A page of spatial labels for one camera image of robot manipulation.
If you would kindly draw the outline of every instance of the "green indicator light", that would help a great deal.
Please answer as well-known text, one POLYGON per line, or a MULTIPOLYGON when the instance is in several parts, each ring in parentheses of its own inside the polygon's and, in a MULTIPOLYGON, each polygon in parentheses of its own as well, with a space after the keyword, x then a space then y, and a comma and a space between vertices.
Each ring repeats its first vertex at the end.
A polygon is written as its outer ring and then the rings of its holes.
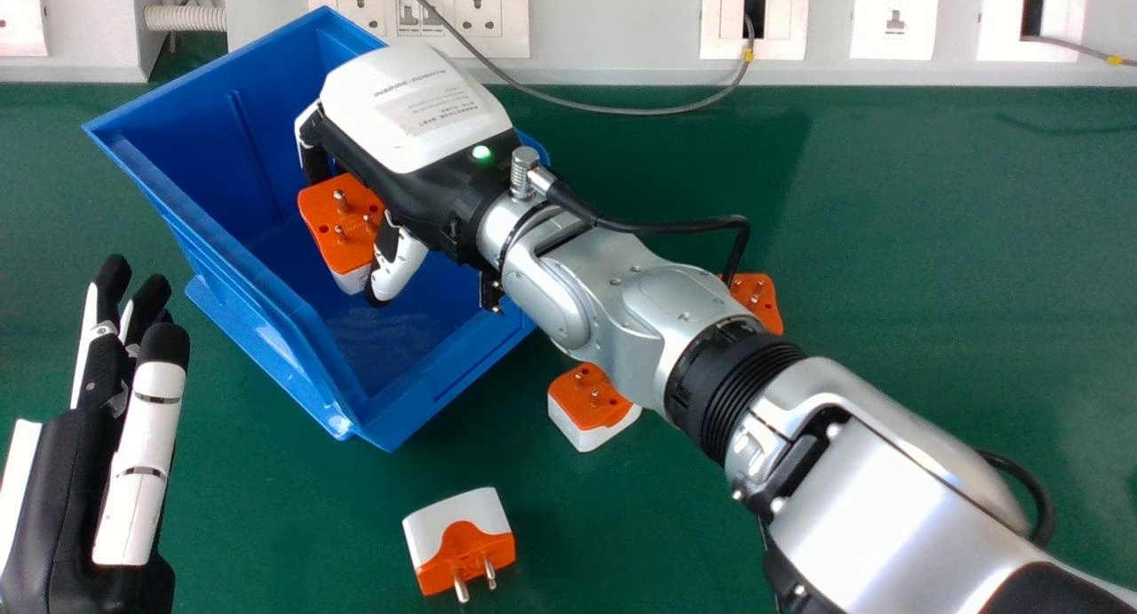
POLYGON ((488 146, 485 144, 475 144, 474 149, 471 149, 470 152, 474 157, 474 160, 487 161, 492 159, 493 157, 492 149, 489 149, 488 146))

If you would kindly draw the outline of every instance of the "metal knob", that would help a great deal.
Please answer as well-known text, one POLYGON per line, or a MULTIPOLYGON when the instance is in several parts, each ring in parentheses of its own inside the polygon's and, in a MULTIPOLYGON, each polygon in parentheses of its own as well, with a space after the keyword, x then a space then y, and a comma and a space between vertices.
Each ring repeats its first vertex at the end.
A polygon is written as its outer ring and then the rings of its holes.
POLYGON ((509 168, 509 193, 515 201, 529 201, 533 197, 533 185, 529 185, 529 169, 541 164, 540 154, 529 146, 513 151, 513 160, 509 168))

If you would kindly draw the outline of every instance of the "blue bin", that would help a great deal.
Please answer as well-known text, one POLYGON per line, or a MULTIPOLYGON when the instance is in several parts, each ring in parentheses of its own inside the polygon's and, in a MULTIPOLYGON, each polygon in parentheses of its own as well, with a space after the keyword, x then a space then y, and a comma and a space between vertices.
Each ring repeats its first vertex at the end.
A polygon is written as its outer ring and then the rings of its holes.
POLYGON ((297 210, 292 121, 377 47, 321 8, 84 128, 173 230, 186 296, 333 437, 391 451, 533 325, 508 299, 481 310, 475 271, 442 255, 383 309, 329 274, 297 210))

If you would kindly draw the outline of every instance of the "green table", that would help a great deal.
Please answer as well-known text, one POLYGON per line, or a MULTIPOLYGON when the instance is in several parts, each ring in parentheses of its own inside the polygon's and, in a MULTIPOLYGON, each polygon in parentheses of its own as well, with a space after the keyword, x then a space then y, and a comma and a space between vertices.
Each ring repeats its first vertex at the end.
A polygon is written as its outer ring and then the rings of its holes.
MULTIPOLYGON (((208 58, 183 40, 169 80, 208 58)), ((0 88, 0 443, 65 406, 85 283, 106 254, 190 273, 80 125, 147 88, 0 88)), ((1053 551, 1137 586, 1137 91, 747 88, 671 119, 495 89, 613 214, 748 214, 747 271, 788 334, 1055 497, 1053 551)), ((681 89, 566 88, 613 103, 681 89)), ((717 269, 727 238, 654 242, 717 269)), ((657 416, 578 455, 546 417, 567 368, 533 335, 393 455, 335 442, 199 310, 163 530, 179 612, 451 612, 400 520, 495 486, 518 561, 471 612, 771 612, 752 517, 657 416)))

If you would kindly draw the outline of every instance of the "black and white robotic hand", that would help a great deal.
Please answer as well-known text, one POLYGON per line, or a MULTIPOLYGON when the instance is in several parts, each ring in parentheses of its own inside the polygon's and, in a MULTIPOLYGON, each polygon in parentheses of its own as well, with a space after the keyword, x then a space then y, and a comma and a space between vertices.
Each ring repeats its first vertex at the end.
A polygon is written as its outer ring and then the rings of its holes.
POLYGON ((376 298, 396 297, 422 263, 423 250, 398 260, 404 242, 470 263, 484 309, 504 291, 557 348, 600 366, 722 465, 729 493, 761 523, 779 609, 1137 614, 1137 594, 1043 550, 1053 522, 1031 531, 993 467, 1015 465, 767 333, 709 271, 664 260, 636 237, 736 218, 600 216, 523 148, 493 96, 429 47, 338 67, 296 132, 309 181, 329 176, 331 159, 398 222, 380 239, 390 260, 373 279, 376 298))
POLYGON ((9 614, 165 614, 157 551, 190 340, 166 277, 111 255, 90 283, 66 410, 17 421, 0 486, 0 603, 9 614))

